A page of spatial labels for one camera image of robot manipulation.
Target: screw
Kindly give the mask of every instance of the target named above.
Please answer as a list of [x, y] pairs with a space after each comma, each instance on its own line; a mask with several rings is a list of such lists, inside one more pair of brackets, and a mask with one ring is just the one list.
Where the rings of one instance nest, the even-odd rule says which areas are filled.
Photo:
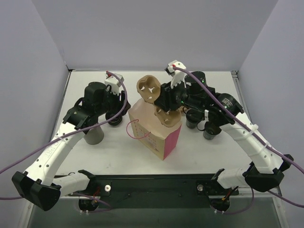
[[111, 191], [111, 186], [107, 184], [107, 185], [104, 187], [104, 190], [105, 190], [106, 192]]
[[198, 185], [198, 191], [203, 191], [204, 186], [202, 184]]

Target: beige plastic part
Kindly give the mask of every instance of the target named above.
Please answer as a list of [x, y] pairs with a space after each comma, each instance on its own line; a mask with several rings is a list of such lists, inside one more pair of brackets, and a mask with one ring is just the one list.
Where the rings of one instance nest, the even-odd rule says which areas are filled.
[[142, 96], [145, 102], [153, 104], [161, 94], [161, 84], [158, 79], [152, 75], [146, 75], [138, 80], [137, 92]]
[[[154, 101], [161, 94], [161, 84], [158, 79], [152, 75], [146, 75], [138, 80], [137, 92], [142, 96], [145, 102], [154, 105]], [[154, 105], [154, 114], [166, 127], [173, 127], [181, 120], [181, 110], [165, 112]]]

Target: white wall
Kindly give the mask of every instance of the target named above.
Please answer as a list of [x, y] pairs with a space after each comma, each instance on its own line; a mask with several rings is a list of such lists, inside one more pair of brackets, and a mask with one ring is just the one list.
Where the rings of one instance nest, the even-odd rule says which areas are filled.
[[[239, 71], [253, 122], [282, 153], [304, 167], [304, 1], [279, 0]], [[304, 178], [285, 172], [283, 195], [304, 204]], [[303, 227], [304, 209], [286, 205], [292, 228]]]
[[33, 0], [70, 69], [238, 70], [277, 0]]
[[[30, 0], [0, 2], [0, 169], [50, 139], [68, 71]], [[18, 196], [0, 175], [0, 196]], [[0, 201], [0, 227], [16, 227], [24, 201]]]

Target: cable clip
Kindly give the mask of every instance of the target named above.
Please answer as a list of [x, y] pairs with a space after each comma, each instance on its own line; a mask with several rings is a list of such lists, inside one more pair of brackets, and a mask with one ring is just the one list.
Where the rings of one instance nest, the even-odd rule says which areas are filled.
[[268, 141], [266, 141], [266, 142], [265, 142], [265, 145], [263, 146], [263, 148], [262, 148], [258, 153], [263, 152], [263, 150], [265, 150], [265, 148], [266, 148], [267, 146], [269, 146], [269, 145], [270, 145], [270, 143], [269, 143]]
[[65, 141], [64, 141], [64, 139], [63, 139], [63, 138], [61, 138], [61, 137], [58, 137], [58, 139], [60, 139], [61, 141], [63, 141], [63, 142], [65, 143]]
[[234, 141], [237, 142], [237, 141], [249, 138], [257, 129], [258, 129], [258, 125], [256, 125], [256, 124], [252, 125], [252, 129], [251, 129], [250, 132], [248, 132], [247, 134], [245, 134], [245, 135], [243, 135], [241, 137], [235, 138]]
[[209, 121], [209, 111], [205, 109], [205, 121]]

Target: white table surface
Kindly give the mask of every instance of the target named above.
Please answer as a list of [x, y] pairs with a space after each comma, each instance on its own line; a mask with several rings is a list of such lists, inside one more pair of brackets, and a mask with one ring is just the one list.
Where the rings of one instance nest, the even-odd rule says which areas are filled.
[[[169, 82], [166, 72], [157, 71], [114, 71], [124, 76], [128, 101], [133, 105], [140, 95], [136, 91], [138, 79], [153, 75], [160, 83]], [[239, 100], [230, 72], [205, 72], [209, 86], [217, 92], [228, 93]], [[59, 114], [57, 128], [68, 109], [78, 98], [83, 97], [85, 87], [93, 81], [104, 82], [104, 71], [73, 71], [67, 85], [63, 105]], [[176, 148], [161, 161], [140, 141], [130, 138], [126, 133], [129, 116], [116, 128], [108, 124], [102, 126], [105, 137], [98, 145], [88, 145], [84, 139], [78, 142], [60, 166], [57, 175], [67, 175], [72, 171], [87, 170], [95, 175], [102, 174], [193, 174], [215, 173], [218, 169], [238, 168], [250, 163], [250, 159], [228, 134], [221, 132], [212, 141], [203, 137], [197, 129], [187, 128], [186, 118], [182, 118], [182, 128]]]

